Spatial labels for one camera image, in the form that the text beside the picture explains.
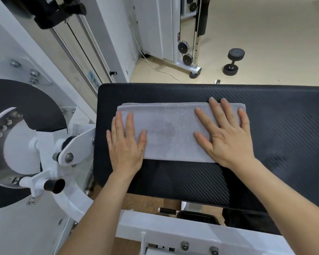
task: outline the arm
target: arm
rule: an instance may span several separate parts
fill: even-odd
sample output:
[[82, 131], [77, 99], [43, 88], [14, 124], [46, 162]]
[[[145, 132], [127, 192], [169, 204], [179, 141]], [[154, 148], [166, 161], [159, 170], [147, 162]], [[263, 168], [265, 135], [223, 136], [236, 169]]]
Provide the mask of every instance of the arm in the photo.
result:
[[228, 167], [256, 195], [297, 255], [319, 255], [319, 207], [290, 188], [255, 159], [247, 114], [239, 109], [241, 126], [226, 99], [209, 104], [220, 127], [199, 108], [196, 115], [212, 142], [194, 133], [198, 144], [221, 166]]
[[142, 166], [147, 134], [143, 131], [137, 145], [132, 113], [125, 125], [120, 112], [106, 132], [113, 172], [58, 255], [111, 254], [124, 196], [134, 175]]

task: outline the beige floor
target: beige floor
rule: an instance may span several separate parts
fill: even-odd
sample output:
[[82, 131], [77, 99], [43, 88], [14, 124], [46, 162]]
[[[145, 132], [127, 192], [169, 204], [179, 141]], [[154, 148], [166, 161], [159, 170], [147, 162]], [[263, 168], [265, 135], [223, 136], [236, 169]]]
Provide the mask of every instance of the beige floor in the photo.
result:
[[[181, 23], [181, 40], [192, 46], [193, 18]], [[237, 62], [238, 74], [226, 76], [231, 48], [245, 50]], [[281, 84], [319, 86], [319, 0], [211, 0], [206, 34], [201, 37], [198, 65], [201, 75], [188, 73], [163, 60], [150, 58], [157, 70], [168, 72], [182, 83]], [[178, 83], [153, 71], [139, 59], [134, 83]]]

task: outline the cloth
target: cloth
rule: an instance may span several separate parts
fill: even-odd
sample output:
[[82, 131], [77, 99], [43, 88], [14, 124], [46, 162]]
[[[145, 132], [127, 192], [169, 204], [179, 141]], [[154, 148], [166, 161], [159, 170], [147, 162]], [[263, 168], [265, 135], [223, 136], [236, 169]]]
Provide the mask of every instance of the cloth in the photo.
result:
[[[240, 124], [237, 110], [245, 111], [246, 107], [240, 103], [231, 105]], [[133, 112], [137, 142], [141, 131], [147, 131], [145, 159], [214, 163], [193, 136], [200, 132], [210, 138], [194, 112], [196, 107], [217, 124], [208, 103], [125, 103], [117, 110], [122, 113], [124, 127], [128, 113]]]

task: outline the wooden floor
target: wooden floor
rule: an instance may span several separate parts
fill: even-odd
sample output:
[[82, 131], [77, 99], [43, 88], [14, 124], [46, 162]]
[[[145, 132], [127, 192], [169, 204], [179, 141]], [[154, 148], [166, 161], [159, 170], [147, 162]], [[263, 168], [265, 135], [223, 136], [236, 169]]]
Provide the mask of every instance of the wooden floor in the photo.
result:
[[[100, 190], [101, 187], [96, 186], [90, 197], [92, 199], [95, 199]], [[181, 210], [181, 201], [160, 199], [127, 193], [124, 198], [122, 209], [133, 209], [137, 212], [158, 214], [157, 209], [159, 207]], [[222, 208], [203, 205], [203, 213], [214, 215], [218, 219], [220, 224], [224, 225]], [[139, 255], [139, 251], [140, 242], [122, 238], [115, 238], [112, 255]]]

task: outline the folded towel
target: folded towel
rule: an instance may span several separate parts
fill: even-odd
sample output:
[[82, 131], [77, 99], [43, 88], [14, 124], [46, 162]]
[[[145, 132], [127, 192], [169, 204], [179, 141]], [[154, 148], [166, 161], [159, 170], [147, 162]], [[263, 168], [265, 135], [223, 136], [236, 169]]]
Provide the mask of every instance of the folded towel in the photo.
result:
[[[237, 110], [242, 108], [245, 111], [246, 107], [240, 103], [231, 106], [240, 124]], [[196, 107], [217, 124], [208, 103], [125, 103], [117, 110], [122, 113], [124, 127], [128, 113], [133, 112], [137, 142], [140, 132], [147, 131], [145, 159], [214, 163], [193, 136], [194, 132], [200, 132], [209, 138], [208, 131], [194, 112]]]

